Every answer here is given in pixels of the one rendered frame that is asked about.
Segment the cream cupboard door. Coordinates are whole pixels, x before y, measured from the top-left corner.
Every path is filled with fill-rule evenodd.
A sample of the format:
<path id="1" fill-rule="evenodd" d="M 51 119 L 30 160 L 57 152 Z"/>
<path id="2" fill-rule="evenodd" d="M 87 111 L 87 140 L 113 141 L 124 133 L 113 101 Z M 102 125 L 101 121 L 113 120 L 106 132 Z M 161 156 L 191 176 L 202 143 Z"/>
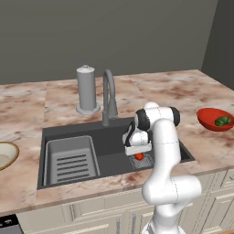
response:
<path id="1" fill-rule="evenodd" d="M 153 206 L 132 207 L 127 213 L 127 234 L 141 234 L 154 214 Z"/>
<path id="2" fill-rule="evenodd" d="M 121 234 L 122 216 L 112 215 L 61 228 L 31 231 L 28 234 Z"/>
<path id="3" fill-rule="evenodd" d="M 219 234 L 234 229 L 234 188 L 212 193 L 208 204 L 200 234 Z"/>

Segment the grey paper towel holder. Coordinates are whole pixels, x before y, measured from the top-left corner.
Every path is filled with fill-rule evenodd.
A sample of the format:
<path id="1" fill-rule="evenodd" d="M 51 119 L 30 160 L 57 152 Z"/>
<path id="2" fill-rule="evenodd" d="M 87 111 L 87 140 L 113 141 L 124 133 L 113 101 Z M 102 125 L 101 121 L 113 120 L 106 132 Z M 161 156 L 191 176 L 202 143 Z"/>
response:
<path id="1" fill-rule="evenodd" d="M 79 88 L 79 104 L 77 112 L 83 115 L 92 115 L 100 110 L 96 101 L 95 68 L 83 65 L 77 69 L 77 81 Z"/>

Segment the grey dish rack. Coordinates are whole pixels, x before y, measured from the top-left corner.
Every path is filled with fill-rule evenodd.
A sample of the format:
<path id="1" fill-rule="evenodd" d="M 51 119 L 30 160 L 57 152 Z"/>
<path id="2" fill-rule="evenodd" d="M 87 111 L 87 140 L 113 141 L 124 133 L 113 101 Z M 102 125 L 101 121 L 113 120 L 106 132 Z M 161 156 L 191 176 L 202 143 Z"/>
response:
<path id="1" fill-rule="evenodd" d="M 90 179 L 101 174 L 92 138 L 88 135 L 46 143 L 43 185 Z"/>

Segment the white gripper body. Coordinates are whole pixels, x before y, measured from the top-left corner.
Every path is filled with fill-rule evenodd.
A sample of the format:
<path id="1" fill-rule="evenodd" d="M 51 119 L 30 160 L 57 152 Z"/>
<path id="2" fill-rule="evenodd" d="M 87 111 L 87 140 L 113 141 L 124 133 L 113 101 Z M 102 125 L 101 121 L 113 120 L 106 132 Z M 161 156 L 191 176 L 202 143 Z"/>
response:
<path id="1" fill-rule="evenodd" d="M 141 154 L 145 152 L 150 152 L 152 150 L 152 144 L 143 144 L 143 145 L 125 145 L 125 154 Z"/>

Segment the grey sink drain strainer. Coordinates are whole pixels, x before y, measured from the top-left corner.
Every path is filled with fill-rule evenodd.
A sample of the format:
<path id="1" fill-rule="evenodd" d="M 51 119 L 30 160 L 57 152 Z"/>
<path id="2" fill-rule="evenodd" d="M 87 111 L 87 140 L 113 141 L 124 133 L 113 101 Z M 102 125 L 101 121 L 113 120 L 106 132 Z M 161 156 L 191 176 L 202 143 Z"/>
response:
<path id="1" fill-rule="evenodd" d="M 146 154 L 142 160 L 137 160 L 133 155 L 130 157 L 131 164 L 134 169 L 150 167 L 154 165 L 152 156 Z"/>

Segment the black dishwasher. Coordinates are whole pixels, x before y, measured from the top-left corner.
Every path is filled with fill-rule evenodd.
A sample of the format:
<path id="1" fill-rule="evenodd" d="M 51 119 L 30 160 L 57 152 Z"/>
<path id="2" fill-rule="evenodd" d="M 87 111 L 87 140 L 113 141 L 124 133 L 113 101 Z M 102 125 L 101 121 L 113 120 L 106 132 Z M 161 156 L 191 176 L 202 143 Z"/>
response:
<path id="1" fill-rule="evenodd" d="M 0 234 L 24 234 L 16 214 L 0 217 Z"/>

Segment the grey tap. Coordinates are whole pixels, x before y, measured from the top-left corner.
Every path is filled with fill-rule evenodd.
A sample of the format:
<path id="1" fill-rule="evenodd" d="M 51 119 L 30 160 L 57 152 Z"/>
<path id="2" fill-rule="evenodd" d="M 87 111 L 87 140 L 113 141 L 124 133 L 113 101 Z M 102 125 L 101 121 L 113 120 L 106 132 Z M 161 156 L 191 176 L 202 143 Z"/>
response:
<path id="1" fill-rule="evenodd" d="M 115 83 L 112 72 L 106 69 L 103 73 L 103 111 L 102 125 L 108 126 L 110 119 L 118 117 L 117 104 L 115 100 Z"/>

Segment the dark grey sink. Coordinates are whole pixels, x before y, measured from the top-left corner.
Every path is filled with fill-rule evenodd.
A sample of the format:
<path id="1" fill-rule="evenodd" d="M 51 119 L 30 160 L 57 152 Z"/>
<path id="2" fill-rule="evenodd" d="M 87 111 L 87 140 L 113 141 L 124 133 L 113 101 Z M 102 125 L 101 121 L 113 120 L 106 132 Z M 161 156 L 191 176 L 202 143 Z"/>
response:
<path id="1" fill-rule="evenodd" d="M 111 120 L 107 127 L 103 126 L 101 122 L 86 122 L 74 125 L 45 128 L 42 132 L 37 187 L 39 189 L 44 189 L 53 186 L 63 186 L 106 176 L 116 176 L 152 168 L 153 166 L 134 169 L 130 161 L 131 156 L 125 154 L 125 148 L 122 143 L 122 135 L 127 130 L 127 127 L 132 120 L 133 119 L 131 117 Z M 75 181 L 73 183 L 61 183 L 53 186 L 44 186 L 43 175 L 46 143 L 51 140 L 83 135 L 88 135 L 92 138 L 101 174 L 90 179 Z M 153 151 L 147 152 L 144 155 L 146 154 L 152 156 L 154 160 Z"/>

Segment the cream false drawer front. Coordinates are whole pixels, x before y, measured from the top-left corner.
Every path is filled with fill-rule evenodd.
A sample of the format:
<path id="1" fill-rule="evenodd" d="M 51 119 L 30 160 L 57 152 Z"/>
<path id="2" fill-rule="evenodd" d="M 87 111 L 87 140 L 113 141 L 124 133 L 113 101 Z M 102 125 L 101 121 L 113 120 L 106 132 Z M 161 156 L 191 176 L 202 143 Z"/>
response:
<path id="1" fill-rule="evenodd" d="M 123 208 L 144 202 L 142 189 L 134 189 L 108 196 L 95 197 L 62 205 L 62 212 L 66 222 L 78 218 L 106 212 L 115 208 Z"/>

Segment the red bowl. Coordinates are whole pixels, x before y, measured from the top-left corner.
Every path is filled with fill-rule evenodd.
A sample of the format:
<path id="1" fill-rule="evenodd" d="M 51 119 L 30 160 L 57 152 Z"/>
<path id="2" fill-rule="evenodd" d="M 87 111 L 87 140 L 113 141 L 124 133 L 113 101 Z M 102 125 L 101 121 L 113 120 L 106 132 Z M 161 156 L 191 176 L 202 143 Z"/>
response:
<path id="1" fill-rule="evenodd" d="M 230 123 L 216 124 L 220 117 L 230 118 Z M 202 108 L 197 111 L 197 118 L 201 125 L 213 132 L 225 132 L 234 127 L 234 116 L 229 112 L 217 108 Z"/>

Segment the white bowl with gold rim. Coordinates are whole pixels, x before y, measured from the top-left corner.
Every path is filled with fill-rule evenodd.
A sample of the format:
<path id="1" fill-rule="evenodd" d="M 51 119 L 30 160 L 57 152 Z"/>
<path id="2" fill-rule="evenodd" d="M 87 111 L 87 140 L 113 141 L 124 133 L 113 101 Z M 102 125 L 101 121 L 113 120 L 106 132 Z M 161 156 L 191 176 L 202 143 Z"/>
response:
<path id="1" fill-rule="evenodd" d="M 0 171 L 9 167 L 19 155 L 19 148 L 10 142 L 0 142 Z"/>

